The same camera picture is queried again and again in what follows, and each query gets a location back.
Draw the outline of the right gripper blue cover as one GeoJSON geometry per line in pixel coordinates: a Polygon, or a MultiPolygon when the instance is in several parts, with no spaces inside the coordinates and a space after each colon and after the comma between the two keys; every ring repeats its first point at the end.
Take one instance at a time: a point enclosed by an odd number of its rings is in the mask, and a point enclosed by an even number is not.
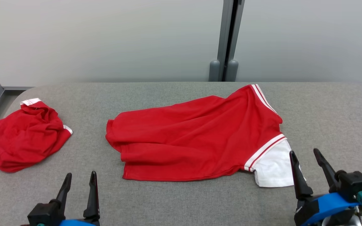
{"type": "Polygon", "coordinates": [[[294,222],[297,226],[359,226],[358,213],[362,207],[362,192],[354,196],[354,202],[345,200],[338,191],[339,182],[335,170],[319,149],[313,149],[318,165],[323,169],[329,186],[329,194],[313,196],[313,190],[307,185],[300,169],[299,160],[294,151],[290,151],[290,163],[293,173],[293,186],[297,199],[294,222]]]}

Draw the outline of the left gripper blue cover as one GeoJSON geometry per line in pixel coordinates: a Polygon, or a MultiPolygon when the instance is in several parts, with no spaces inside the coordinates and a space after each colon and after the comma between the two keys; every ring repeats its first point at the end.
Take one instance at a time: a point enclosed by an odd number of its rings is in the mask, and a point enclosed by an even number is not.
{"type": "MultiPolygon", "coordinates": [[[[71,188],[72,173],[68,173],[62,183],[56,199],[52,199],[51,203],[57,204],[59,215],[65,215],[67,195],[71,188]]],[[[59,226],[100,226],[100,206],[97,174],[91,172],[89,180],[89,197],[87,208],[83,212],[84,219],[63,220],[59,226]]]]}

